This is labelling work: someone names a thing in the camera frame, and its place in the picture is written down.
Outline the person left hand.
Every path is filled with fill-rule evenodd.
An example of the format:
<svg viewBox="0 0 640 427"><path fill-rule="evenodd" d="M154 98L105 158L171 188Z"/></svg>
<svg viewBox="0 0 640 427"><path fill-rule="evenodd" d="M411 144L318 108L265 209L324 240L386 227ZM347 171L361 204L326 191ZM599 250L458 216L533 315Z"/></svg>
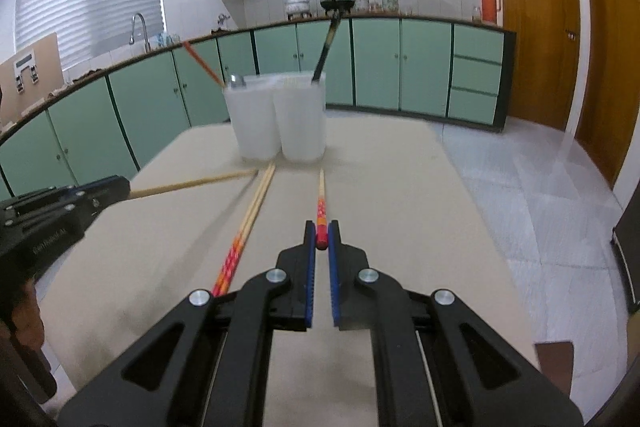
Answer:
<svg viewBox="0 0 640 427"><path fill-rule="evenodd" d="M15 337L22 346L32 351L39 351L44 343L44 325L40 315L35 280L26 281L21 292L21 299L17 301L11 315L14 331L2 322L1 338L9 340Z"/></svg>

